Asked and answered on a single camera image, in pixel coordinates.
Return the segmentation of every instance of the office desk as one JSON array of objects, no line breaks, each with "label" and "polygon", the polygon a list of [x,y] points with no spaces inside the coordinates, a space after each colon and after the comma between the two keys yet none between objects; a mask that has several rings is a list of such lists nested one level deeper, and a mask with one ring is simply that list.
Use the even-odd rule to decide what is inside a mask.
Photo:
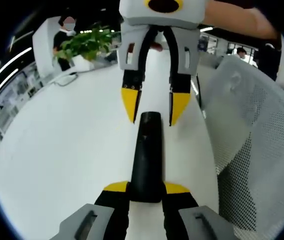
[{"label": "office desk", "polygon": [[[66,87],[48,85],[15,117],[0,145],[0,202],[24,239],[48,239],[105,186],[129,181],[140,115],[162,115],[165,180],[190,189],[218,211],[213,152],[202,113],[191,101],[169,127],[168,51],[150,50],[136,124],[122,103],[117,65],[82,73]],[[126,239],[166,239],[160,204],[132,202]]]}]

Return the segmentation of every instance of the black shirt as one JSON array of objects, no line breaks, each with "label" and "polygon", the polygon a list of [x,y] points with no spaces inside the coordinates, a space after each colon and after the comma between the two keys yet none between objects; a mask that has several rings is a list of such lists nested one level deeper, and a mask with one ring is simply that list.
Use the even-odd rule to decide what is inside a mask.
[{"label": "black shirt", "polygon": [[73,36],[68,36],[65,32],[63,31],[59,31],[55,36],[54,36],[54,43],[53,43],[53,47],[57,48],[57,50],[61,50],[61,44],[64,41],[68,41],[71,40],[73,38]]}]

